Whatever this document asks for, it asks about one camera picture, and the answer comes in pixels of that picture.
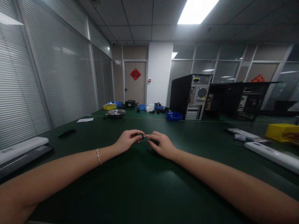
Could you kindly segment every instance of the yellow plastic box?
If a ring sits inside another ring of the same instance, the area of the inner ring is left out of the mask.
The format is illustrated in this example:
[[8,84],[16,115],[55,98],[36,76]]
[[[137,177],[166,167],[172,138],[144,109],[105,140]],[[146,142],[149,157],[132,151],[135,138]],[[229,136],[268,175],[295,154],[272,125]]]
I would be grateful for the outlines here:
[[290,142],[290,140],[283,137],[288,132],[299,132],[299,126],[293,124],[269,124],[266,137],[279,142]]
[[104,110],[113,110],[116,109],[116,104],[105,104],[103,107]]

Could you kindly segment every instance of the silver bracelet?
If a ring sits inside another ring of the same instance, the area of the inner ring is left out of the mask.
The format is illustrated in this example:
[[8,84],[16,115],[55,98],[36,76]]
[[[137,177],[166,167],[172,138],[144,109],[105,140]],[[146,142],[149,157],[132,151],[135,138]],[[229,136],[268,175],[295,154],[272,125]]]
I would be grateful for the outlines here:
[[100,156],[99,156],[99,149],[97,149],[97,159],[99,160],[99,163],[102,166],[101,161],[100,161]]

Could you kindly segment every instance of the blue basket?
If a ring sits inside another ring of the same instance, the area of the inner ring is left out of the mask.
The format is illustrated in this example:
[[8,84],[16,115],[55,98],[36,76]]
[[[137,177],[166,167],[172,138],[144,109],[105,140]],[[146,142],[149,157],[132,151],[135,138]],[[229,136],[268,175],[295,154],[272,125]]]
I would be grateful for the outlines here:
[[145,110],[146,108],[146,105],[144,104],[139,104],[138,106],[139,106],[139,110]]
[[166,114],[167,119],[170,121],[179,121],[180,119],[183,119],[183,116],[178,112],[166,112]]
[[163,108],[164,108],[163,106],[162,106],[162,107],[158,107],[158,106],[155,105],[155,109],[156,109],[156,110],[161,110],[161,109],[163,109]]
[[120,101],[115,101],[115,102],[108,102],[108,103],[115,103],[116,107],[121,107],[121,102]]

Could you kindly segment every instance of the metal bowl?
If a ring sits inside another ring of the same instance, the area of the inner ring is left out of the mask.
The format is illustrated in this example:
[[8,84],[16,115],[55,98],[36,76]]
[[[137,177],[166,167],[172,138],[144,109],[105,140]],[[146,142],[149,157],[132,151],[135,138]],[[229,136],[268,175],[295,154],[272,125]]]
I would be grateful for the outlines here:
[[106,116],[109,118],[121,118],[125,115],[125,110],[109,110],[106,113]]

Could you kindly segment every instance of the computer tower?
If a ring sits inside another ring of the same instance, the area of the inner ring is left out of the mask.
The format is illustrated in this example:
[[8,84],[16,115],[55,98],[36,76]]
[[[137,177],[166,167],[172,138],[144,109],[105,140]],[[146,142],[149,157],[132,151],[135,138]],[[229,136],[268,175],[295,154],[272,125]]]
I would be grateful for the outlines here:
[[201,120],[211,79],[212,75],[203,74],[174,79],[169,108],[183,115],[184,120]]

